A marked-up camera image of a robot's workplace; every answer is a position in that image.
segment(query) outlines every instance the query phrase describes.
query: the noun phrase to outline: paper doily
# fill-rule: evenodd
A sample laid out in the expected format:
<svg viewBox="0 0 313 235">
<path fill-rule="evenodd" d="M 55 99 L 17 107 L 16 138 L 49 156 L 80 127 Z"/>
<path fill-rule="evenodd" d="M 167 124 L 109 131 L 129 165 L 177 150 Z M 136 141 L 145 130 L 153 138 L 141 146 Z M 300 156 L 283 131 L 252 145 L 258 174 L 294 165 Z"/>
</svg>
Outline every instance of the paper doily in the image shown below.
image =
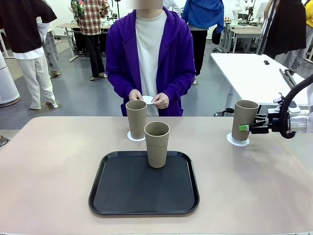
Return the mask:
<svg viewBox="0 0 313 235">
<path fill-rule="evenodd" d="M 143 98 L 143 101 L 146 102 L 146 104 L 154 104 L 154 102 L 152 102 L 152 100 L 153 100 L 152 96 L 144 95 L 142 98 Z"/>
<path fill-rule="evenodd" d="M 131 131 L 129 131 L 129 132 L 127 133 L 127 137 L 128 137 L 131 141 L 144 141 L 144 140 L 146 139 L 145 137 L 142 138 L 142 139 L 139 139 L 139 140 L 134 139 L 134 138 L 131 136 Z"/>
<path fill-rule="evenodd" d="M 247 139 L 246 141 L 237 141 L 235 140 L 232 136 L 231 136 L 231 133 L 229 133 L 227 136 L 226 136 L 226 139 L 228 140 L 228 142 L 230 142 L 231 144 L 235 145 L 235 146 L 239 146 L 239 147 L 245 147 L 247 145 L 250 144 L 250 140 Z"/>
</svg>

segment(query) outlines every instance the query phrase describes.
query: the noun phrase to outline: white pants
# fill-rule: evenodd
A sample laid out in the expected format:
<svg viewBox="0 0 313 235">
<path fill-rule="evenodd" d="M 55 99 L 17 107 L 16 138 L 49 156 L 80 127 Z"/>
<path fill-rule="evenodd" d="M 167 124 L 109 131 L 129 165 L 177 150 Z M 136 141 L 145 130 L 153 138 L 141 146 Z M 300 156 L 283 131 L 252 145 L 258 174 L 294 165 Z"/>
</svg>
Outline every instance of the white pants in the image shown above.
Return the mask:
<svg viewBox="0 0 313 235">
<path fill-rule="evenodd" d="M 291 69 L 295 72 L 298 72 L 303 59 L 306 57 L 306 54 L 309 50 L 313 38 L 313 28 L 307 25 L 307 47 L 300 50 L 289 51 L 283 65 L 288 69 Z"/>
<path fill-rule="evenodd" d="M 53 94 L 53 87 L 49 77 L 48 65 L 45 56 L 42 55 L 42 57 L 32 60 L 18 59 L 18 63 L 23 71 L 27 87 L 31 94 L 31 105 L 29 108 L 41 108 L 39 83 L 44 91 L 44 97 L 46 98 L 46 101 L 54 103 L 55 97 Z"/>
</svg>

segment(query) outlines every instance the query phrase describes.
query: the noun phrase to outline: person's left hand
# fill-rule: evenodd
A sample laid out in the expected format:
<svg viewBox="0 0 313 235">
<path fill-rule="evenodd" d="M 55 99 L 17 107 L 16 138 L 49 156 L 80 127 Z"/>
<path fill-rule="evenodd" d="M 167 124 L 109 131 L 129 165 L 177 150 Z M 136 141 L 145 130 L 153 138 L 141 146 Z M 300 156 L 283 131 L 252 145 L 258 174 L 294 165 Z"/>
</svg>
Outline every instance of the person's left hand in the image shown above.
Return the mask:
<svg viewBox="0 0 313 235">
<path fill-rule="evenodd" d="M 166 109 L 170 103 L 168 96 L 164 93 L 157 94 L 151 102 L 155 102 L 153 105 L 158 109 Z"/>
</svg>

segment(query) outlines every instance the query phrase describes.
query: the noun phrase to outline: black coat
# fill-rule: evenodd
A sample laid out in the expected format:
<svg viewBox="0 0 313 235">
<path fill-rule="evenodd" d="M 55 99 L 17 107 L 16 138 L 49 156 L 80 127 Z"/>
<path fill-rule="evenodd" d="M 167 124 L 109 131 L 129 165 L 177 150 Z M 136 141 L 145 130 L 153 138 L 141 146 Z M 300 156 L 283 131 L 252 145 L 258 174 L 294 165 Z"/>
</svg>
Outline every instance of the black coat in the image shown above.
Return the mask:
<svg viewBox="0 0 313 235">
<path fill-rule="evenodd" d="M 49 23 L 57 17 L 43 0 L 0 0 L 0 28 L 12 51 L 25 53 L 42 46 L 36 18 Z"/>
<path fill-rule="evenodd" d="M 281 0 L 268 32 L 264 54 L 273 58 L 303 48 L 306 48 L 305 7 L 301 0 Z"/>
</svg>

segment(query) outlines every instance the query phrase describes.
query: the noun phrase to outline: yellow shirt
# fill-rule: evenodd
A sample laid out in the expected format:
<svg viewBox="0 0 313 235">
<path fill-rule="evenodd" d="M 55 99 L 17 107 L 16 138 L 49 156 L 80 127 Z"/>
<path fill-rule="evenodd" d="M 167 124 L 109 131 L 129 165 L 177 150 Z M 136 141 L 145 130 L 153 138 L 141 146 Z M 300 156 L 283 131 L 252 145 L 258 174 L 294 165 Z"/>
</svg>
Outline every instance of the yellow shirt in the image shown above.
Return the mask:
<svg viewBox="0 0 313 235">
<path fill-rule="evenodd" d="M 313 27 L 313 0 L 311 0 L 305 7 L 307 15 L 307 24 Z"/>
</svg>

